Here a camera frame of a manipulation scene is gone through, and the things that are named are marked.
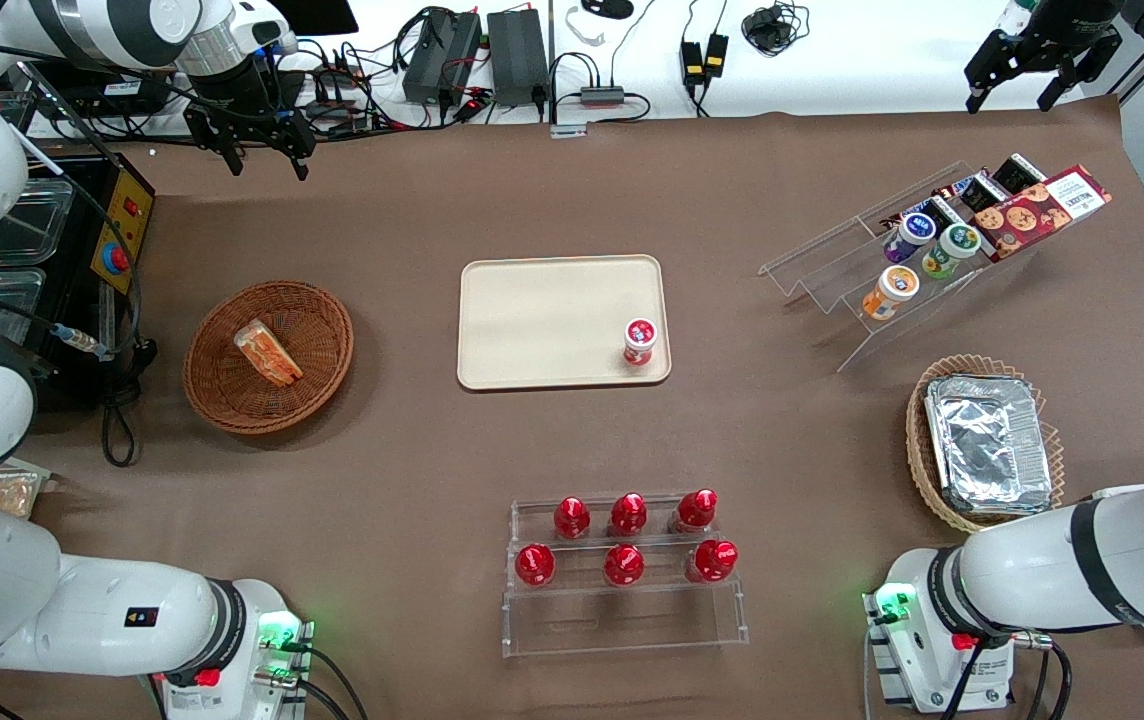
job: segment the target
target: red bottle cap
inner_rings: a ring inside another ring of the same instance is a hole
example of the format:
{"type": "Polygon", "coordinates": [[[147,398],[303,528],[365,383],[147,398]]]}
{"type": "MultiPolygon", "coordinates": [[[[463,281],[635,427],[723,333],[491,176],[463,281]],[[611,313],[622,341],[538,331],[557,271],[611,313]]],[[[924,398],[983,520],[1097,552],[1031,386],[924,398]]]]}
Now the red bottle cap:
{"type": "Polygon", "coordinates": [[[590,527],[590,509],[581,498],[566,497],[554,509],[554,532],[559,537],[575,539],[590,527]]]}
{"type": "Polygon", "coordinates": [[[532,587],[545,585],[554,578],[554,553],[543,544],[530,544],[514,557],[514,573],[532,587]]]}
{"type": "Polygon", "coordinates": [[[634,584],[644,577],[644,553],[631,544],[618,544],[603,560],[603,577],[619,587],[634,584]]]}
{"type": "Polygon", "coordinates": [[[215,688],[221,682],[221,671],[216,667],[202,667],[194,673],[194,685],[201,688],[215,688]]]}
{"type": "Polygon", "coordinates": [[[619,536],[635,536],[648,524],[648,505],[644,496],[630,492],[612,506],[612,528],[619,536]]]}
{"type": "Polygon", "coordinates": [[[692,565],[696,565],[696,572],[700,575],[701,580],[717,583],[732,573],[737,556],[734,544],[708,539],[696,546],[696,551],[692,552],[692,565]]]}
{"type": "Polygon", "coordinates": [[[718,496],[709,488],[699,489],[678,501],[678,519],[685,525],[705,528],[714,521],[715,505],[718,505],[718,496]]]}

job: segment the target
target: brown tabletop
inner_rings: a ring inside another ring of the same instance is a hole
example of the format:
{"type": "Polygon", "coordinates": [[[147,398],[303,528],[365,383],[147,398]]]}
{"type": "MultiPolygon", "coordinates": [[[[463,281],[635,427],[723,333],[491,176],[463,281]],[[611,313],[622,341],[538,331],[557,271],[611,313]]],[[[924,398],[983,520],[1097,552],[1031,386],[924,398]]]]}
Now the brown tabletop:
{"type": "MultiPolygon", "coordinates": [[[[944,355],[1008,361],[1042,389],[1067,497],[1144,480],[1144,190],[1112,100],[594,126],[558,142],[541,127],[453,128],[320,147],[303,183],[272,152],[251,152],[238,179],[180,147],[130,156],[161,196],[142,260],[143,329],[161,354],[130,413],[143,456],[110,468],[98,419],[46,416],[19,456],[64,489],[34,520],[65,552],[272,583],[319,622],[319,647],[374,720],[855,719],[859,593],[898,553],[962,541],[906,469],[907,393],[944,355]],[[960,296],[850,372],[834,373],[855,346],[843,325],[755,277],[943,165],[996,167],[1011,151],[1048,171],[1082,163],[1115,200],[1048,242],[1003,295],[960,296]],[[662,264],[668,381],[458,386],[463,266],[619,252],[662,264]],[[352,373],[302,430],[230,437],[189,409],[180,365],[213,306],[279,278],[345,302],[352,373]],[[718,489],[742,548],[749,646],[502,660],[509,503],[634,486],[718,489]]],[[[1065,646],[1072,717],[1144,717],[1144,632],[1065,646]]],[[[1017,662],[1019,703],[992,717],[1024,717],[1036,660],[1017,662]]],[[[33,720],[154,714],[134,679],[0,671],[0,701],[33,720]]]]}

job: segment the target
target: red emergency stop button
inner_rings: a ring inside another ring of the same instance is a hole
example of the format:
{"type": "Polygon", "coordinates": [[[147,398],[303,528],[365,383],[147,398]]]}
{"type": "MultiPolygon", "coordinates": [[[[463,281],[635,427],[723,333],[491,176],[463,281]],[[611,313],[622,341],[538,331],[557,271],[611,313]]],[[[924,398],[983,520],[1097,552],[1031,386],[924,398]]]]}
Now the red emergency stop button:
{"type": "Polygon", "coordinates": [[[221,671],[216,667],[202,667],[194,673],[194,685],[201,688],[215,688],[221,682],[221,671]]]}
{"type": "Polygon", "coordinates": [[[105,248],[101,251],[101,263],[111,275],[128,272],[130,268],[128,252],[118,242],[106,243],[105,248]]]}

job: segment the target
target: red and white cup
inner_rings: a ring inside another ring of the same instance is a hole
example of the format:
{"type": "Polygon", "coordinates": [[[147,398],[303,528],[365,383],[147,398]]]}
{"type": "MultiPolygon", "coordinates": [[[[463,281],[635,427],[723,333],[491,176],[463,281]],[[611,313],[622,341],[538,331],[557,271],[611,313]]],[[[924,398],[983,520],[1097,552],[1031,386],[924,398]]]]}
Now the red and white cup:
{"type": "Polygon", "coordinates": [[[530,544],[514,556],[514,573],[531,587],[541,587],[554,579],[554,553],[543,544],[530,544]]]}
{"type": "Polygon", "coordinates": [[[613,587],[630,587],[642,577],[644,577],[644,553],[631,544],[618,544],[603,559],[603,579],[613,587]]]}
{"type": "Polygon", "coordinates": [[[715,505],[718,505],[718,496],[709,488],[683,496],[683,500],[678,501],[678,507],[669,519],[669,532],[704,532],[714,521],[715,505]]]}
{"type": "Polygon", "coordinates": [[[554,532],[559,538],[575,539],[590,529],[590,509],[580,497],[564,497],[554,509],[554,532]]]}
{"type": "Polygon", "coordinates": [[[688,553],[685,575],[691,583],[720,583],[732,573],[736,560],[740,553],[730,541],[708,539],[688,553]]]}
{"type": "Polygon", "coordinates": [[[635,318],[626,325],[626,363],[646,365],[656,346],[656,324],[645,318],[635,318]]]}
{"type": "Polygon", "coordinates": [[[612,505],[612,516],[607,520],[609,536],[637,536],[648,524],[648,503],[637,492],[627,492],[612,505]]]}

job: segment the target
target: foil container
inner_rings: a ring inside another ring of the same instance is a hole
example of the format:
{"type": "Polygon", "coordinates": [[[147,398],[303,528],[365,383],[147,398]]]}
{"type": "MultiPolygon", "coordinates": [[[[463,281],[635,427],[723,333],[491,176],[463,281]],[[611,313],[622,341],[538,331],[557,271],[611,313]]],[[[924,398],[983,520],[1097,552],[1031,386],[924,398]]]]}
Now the foil container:
{"type": "Polygon", "coordinates": [[[928,383],[923,402],[947,505],[969,515],[1016,516],[1052,507],[1052,477],[1030,383],[947,375],[928,383]]]}

